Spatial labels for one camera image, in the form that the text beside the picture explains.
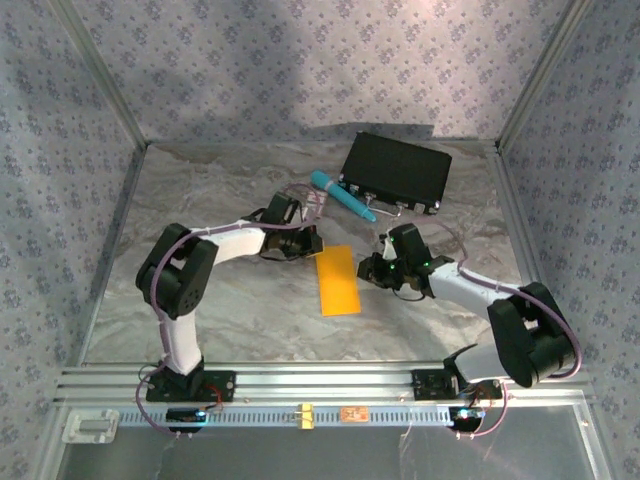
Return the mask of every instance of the black box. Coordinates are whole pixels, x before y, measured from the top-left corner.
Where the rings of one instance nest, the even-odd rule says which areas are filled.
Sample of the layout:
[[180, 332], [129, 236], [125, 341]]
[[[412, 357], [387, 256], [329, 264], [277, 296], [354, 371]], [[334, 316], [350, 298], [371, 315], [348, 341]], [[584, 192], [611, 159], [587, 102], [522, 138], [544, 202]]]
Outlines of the black box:
[[451, 155], [370, 133], [356, 135], [340, 175], [354, 195], [418, 213], [437, 213], [449, 176]]

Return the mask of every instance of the marble surface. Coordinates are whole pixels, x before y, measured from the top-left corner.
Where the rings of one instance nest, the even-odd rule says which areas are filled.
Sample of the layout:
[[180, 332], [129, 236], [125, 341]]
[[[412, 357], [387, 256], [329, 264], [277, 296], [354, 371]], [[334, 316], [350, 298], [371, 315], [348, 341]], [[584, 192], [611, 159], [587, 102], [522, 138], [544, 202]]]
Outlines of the marble surface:
[[[464, 239], [469, 267], [500, 281], [520, 276], [482, 150], [430, 144], [453, 156], [438, 218]], [[155, 361], [156, 320], [134, 280], [162, 229], [231, 223], [266, 206], [312, 170], [337, 175], [348, 143], [149, 147], [91, 338], [87, 362]], [[318, 224], [325, 245], [348, 244], [354, 266], [378, 248], [377, 236], [399, 223], [371, 224], [330, 199]], [[406, 214], [401, 221], [415, 218]], [[436, 226], [421, 227], [432, 253], [460, 257]], [[323, 317], [313, 259], [291, 263], [258, 257], [216, 266], [198, 309], [207, 361], [440, 360], [479, 336], [488, 322], [446, 301], [403, 302], [358, 281], [362, 313]]]

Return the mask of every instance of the marker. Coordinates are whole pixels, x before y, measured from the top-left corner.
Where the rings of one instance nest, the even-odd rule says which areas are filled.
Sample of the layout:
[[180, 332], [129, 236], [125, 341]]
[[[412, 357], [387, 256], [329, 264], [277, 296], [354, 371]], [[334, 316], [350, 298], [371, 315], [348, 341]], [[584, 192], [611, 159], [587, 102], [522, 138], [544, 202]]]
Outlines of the marker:
[[311, 183], [328, 192], [329, 195], [348, 207], [350, 210], [354, 211], [360, 217], [366, 218], [370, 222], [376, 221], [376, 216], [371, 212], [371, 210], [369, 210], [369, 207], [345, 189], [336, 185], [326, 173], [321, 172], [320, 170], [315, 170], [311, 174]]

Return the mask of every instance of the patterned wallpaper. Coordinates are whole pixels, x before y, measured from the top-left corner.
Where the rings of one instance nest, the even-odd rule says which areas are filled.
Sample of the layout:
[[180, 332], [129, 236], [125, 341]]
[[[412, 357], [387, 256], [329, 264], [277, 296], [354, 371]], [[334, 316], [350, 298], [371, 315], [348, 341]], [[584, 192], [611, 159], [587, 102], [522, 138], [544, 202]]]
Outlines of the patterned wallpaper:
[[508, 161], [620, 469], [640, 478], [638, 2], [597, 2]]
[[495, 139], [566, 0], [75, 0], [147, 140]]
[[18, 479], [84, 339], [134, 149], [46, 2], [0, 18], [0, 478]]

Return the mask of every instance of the blue floral wallpaper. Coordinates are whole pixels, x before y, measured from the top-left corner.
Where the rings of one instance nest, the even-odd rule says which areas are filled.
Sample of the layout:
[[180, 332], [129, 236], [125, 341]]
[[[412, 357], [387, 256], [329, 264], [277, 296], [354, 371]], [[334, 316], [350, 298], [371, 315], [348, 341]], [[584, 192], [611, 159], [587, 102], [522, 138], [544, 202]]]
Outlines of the blue floral wallpaper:
[[494, 139], [566, 0], [75, 0], [144, 136]]
[[640, 478], [638, 2], [597, 2], [508, 161], [620, 470]]
[[45, 1], [0, 18], [0, 478], [18, 479], [82, 345], [134, 147]]

